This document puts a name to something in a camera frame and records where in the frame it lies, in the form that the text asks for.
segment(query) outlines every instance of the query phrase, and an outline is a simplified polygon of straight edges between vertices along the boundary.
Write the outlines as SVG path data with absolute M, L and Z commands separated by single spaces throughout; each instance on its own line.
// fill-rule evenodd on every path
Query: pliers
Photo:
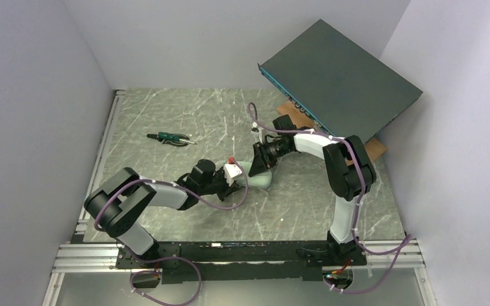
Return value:
M 196 145 L 197 143 L 190 141 L 189 136 L 184 134 L 172 134 L 159 132 L 158 134 L 147 134 L 148 138 L 160 141 L 162 144 L 169 144 L 175 147 L 185 147 L 188 144 Z

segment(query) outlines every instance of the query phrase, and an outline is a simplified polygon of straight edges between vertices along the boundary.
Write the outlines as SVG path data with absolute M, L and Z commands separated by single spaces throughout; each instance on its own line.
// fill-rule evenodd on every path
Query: floor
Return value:
M 259 119 L 269 124 L 276 107 L 286 101 L 276 89 L 132 89 L 119 113 L 102 181 L 121 168 L 132 167 L 152 179 L 176 180 L 199 159 L 221 166 L 230 156 L 251 161 L 251 120 L 246 104 L 255 102 Z M 198 145 L 173 147 L 145 137 L 160 131 L 191 135 Z M 377 182 L 367 194 L 358 229 L 364 240 L 404 238 L 390 182 L 382 159 L 375 162 Z M 291 153 L 272 169 L 268 190 L 252 189 L 236 210 L 198 204 L 187 211 L 148 207 L 140 223 L 159 241 L 324 240 L 333 219 L 335 196 L 321 159 Z M 232 205 L 234 193 L 219 205 Z M 85 242 L 112 241 L 87 227 Z

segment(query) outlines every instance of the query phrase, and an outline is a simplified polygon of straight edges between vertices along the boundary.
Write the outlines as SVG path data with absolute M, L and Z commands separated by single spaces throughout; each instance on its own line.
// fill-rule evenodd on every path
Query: black bracket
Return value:
M 357 167 L 365 180 L 365 193 L 369 192 L 371 185 L 376 181 L 376 172 L 360 138 L 350 136 L 345 140 L 350 144 L 356 157 L 350 166 L 346 164 L 347 160 L 352 160 L 350 152 L 341 142 L 326 145 L 322 150 L 331 189 L 337 196 L 350 201 L 362 191 Z
M 240 189 L 237 184 L 229 186 L 223 167 L 215 170 L 215 163 L 208 159 L 199 160 L 190 173 L 182 175 L 176 182 L 200 196 L 217 194 L 221 201 L 224 201 L 227 196 Z M 197 203 L 198 199 L 188 196 L 179 210 L 187 210 Z
M 307 266 L 344 266 L 348 260 L 350 266 L 367 265 L 365 252 L 353 240 L 339 244 L 329 231 L 324 247 L 305 245 L 297 253 Z
M 160 244 L 158 248 L 159 258 L 176 257 L 181 255 L 179 244 Z M 119 249 L 115 267 L 117 269 L 141 269 L 154 268 L 156 263 L 142 264 L 138 263 L 126 249 Z M 160 261 L 159 267 L 162 269 L 175 269 L 179 266 L 179 260 L 164 260 Z
M 134 170 L 123 168 L 87 197 L 84 208 L 91 216 L 96 217 L 118 190 L 137 179 L 139 175 Z M 100 219 L 100 226 L 112 238 L 123 235 L 140 217 L 156 193 L 151 186 L 143 183 L 127 188 L 122 193 L 126 199 L 122 202 L 118 198 L 110 204 Z

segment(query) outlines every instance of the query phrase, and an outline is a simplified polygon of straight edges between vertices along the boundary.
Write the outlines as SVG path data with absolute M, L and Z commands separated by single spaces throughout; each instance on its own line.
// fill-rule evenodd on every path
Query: wooden board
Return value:
M 307 115 L 300 112 L 291 101 L 284 102 L 281 106 L 277 107 L 277 112 L 281 115 L 289 115 L 292 122 L 299 128 L 306 126 L 308 128 L 313 128 L 315 124 Z M 384 152 L 387 151 L 385 145 L 380 143 L 376 138 L 371 138 L 365 144 L 365 150 L 371 162 L 376 161 Z

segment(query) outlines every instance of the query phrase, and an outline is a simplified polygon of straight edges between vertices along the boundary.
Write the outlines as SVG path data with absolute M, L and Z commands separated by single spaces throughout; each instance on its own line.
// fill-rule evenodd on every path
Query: black mounting plate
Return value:
M 179 244 L 160 244 L 159 245 L 159 255 L 163 257 L 174 257 L 181 255 L 181 248 Z M 175 269 L 179 266 L 179 260 L 164 260 L 160 261 L 159 267 L 162 269 Z M 115 267 L 118 269 L 141 269 L 141 268 L 154 268 L 156 263 L 149 263 L 146 265 L 140 265 L 125 249 L 119 249 L 119 254 L 117 255 L 117 261 L 115 262 Z

